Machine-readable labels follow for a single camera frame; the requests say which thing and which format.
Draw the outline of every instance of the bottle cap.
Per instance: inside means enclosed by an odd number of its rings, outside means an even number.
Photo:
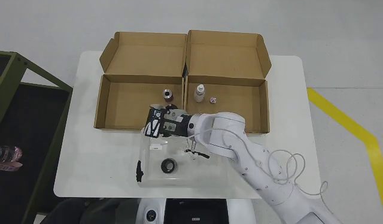
[[[198,85],[197,87],[198,92],[203,92],[204,90],[205,90],[205,87],[203,86],[203,84]]]

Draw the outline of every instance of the cardboard box lid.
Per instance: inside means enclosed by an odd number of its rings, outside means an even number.
[[[190,30],[189,76],[265,79],[271,61],[260,34]]]
[[[116,32],[100,63],[106,74],[182,77],[186,42],[186,34]]]

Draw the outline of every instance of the white bottle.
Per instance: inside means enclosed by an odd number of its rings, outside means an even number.
[[[194,92],[194,100],[196,102],[202,102],[203,97],[205,96],[205,86],[203,84],[198,85]]]

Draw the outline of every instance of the green metal frame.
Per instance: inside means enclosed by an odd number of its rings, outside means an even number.
[[[7,112],[11,100],[14,94],[16,93],[16,90],[27,69],[40,75],[41,77],[50,81],[51,83],[57,85],[59,88],[69,93],[72,93],[73,88],[71,86],[59,80],[49,72],[43,70],[42,68],[31,62],[29,59],[23,57],[22,55],[15,52],[3,51],[0,51],[0,55],[11,56],[7,66],[5,67],[4,72],[0,77],[0,122],[3,119],[5,112]]]
[[[35,214],[39,207],[39,197],[42,196],[42,193],[48,182],[48,176],[49,174],[52,174],[54,170],[54,162],[60,155],[66,118],[69,112],[69,105],[71,102],[73,88],[18,53],[0,51],[0,55],[11,56],[10,60],[7,63],[7,66],[4,69],[4,72],[1,74],[0,77],[0,122],[2,121],[5,113],[7,112],[7,109],[11,103],[14,94],[16,93],[19,84],[22,83],[21,80],[27,69],[40,75],[42,78],[50,81],[51,83],[57,85],[57,87],[39,84],[27,85],[40,86],[51,89],[62,89],[69,93],[64,111],[60,117],[59,124],[56,128],[56,132],[54,133],[52,143],[50,144],[47,156],[45,158],[44,165],[41,168],[34,191],[23,216],[22,223],[33,223]]]

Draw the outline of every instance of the rubber ring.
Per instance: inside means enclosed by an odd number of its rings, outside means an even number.
[[[175,162],[174,159],[172,158],[166,158],[165,160],[162,161],[161,163],[161,170],[166,173],[170,174],[174,172],[175,168],[177,167],[177,163]]]

